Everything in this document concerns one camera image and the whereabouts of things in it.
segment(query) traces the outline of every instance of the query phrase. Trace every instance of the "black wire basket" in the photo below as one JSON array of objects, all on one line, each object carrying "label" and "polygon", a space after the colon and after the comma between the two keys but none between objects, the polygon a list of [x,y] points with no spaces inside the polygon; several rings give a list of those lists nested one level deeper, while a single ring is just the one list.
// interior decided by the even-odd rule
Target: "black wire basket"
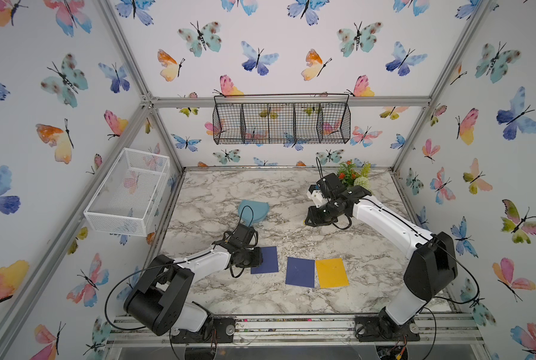
[{"label": "black wire basket", "polygon": [[[304,98],[289,100],[300,95]],[[316,97],[307,101],[306,95]],[[288,99],[278,101],[282,96]],[[214,141],[216,144],[346,143],[351,126],[348,98],[346,94],[215,96]]]}]

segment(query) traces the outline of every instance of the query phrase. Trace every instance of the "yellow paper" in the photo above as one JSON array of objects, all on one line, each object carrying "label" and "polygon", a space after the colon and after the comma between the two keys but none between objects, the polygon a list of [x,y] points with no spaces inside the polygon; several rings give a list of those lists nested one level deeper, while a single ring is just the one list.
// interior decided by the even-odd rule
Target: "yellow paper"
[{"label": "yellow paper", "polygon": [[322,289],[350,285],[342,259],[316,260],[316,270]]}]

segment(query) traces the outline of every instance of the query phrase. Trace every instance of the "white marble surface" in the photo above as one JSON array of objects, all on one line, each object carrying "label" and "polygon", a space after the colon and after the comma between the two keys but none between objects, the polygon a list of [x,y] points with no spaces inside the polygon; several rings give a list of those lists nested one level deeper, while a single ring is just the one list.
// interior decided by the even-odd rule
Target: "white marble surface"
[{"label": "white marble surface", "polygon": [[[356,221],[348,230],[303,224],[309,184],[318,180],[316,169],[227,170],[187,172],[161,253],[185,256],[206,249],[222,233],[235,227],[241,200],[270,204],[267,218],[255,225],[259,246],[277,246],[279,272],[237,279],[229,270],[216,272],[194,284],[188,301],[216,314],[357,313],[378,312],[403,285],[406,258],[390,241]],[[387,170],[373,170],[371,190],[385,205],[408,218]],[[344,218],[339,226],[347,225]],[[286,285],[287,257],[331,259],[341,257],[349,286],[321,289]],[[445,301],[429,305],[432,311],[450,311]]]}]

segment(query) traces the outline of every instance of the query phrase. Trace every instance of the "white wire basket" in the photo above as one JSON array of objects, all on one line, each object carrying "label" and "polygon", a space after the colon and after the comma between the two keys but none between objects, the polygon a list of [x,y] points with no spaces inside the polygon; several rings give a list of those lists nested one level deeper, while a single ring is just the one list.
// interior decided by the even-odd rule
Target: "white wire basket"
[{"label": "white wire basket", "polygon": [[124,148],[84,210],[91,228],[148,235],[169,173],[169,157]]}]

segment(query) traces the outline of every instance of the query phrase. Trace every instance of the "blue card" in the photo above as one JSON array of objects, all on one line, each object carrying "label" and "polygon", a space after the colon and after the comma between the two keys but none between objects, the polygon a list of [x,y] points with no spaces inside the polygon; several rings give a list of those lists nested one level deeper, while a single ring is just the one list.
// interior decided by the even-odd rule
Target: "blue card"
[{"label": "blue card", "polygon": [[278,251],[276,247],[260,248],[262,252],[262,265],[250,269],[251,274],[266,274],[278,272]]},{"label": "blue card", "polygon": [[288,257],[286,284],[314,288],[315,266],[314,260]]}]

